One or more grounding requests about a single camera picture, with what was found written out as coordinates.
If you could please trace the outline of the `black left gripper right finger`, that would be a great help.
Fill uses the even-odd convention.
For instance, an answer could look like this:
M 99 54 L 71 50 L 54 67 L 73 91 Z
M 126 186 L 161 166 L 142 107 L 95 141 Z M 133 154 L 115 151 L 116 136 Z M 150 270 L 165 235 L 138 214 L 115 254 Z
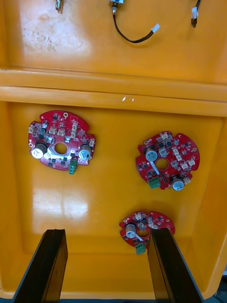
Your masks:
M 157 303 L 203 303 L 204 299 L 168 229 L 152 229 L 148 262 Z

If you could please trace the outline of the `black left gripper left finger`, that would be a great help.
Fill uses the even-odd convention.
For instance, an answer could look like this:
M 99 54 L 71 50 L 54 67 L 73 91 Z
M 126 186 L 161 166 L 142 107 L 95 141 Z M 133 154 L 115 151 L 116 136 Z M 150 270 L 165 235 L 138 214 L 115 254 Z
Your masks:
M 58 303 L 68 260 L 65 230 L 47 230 L 14 294 L 14 303 Z

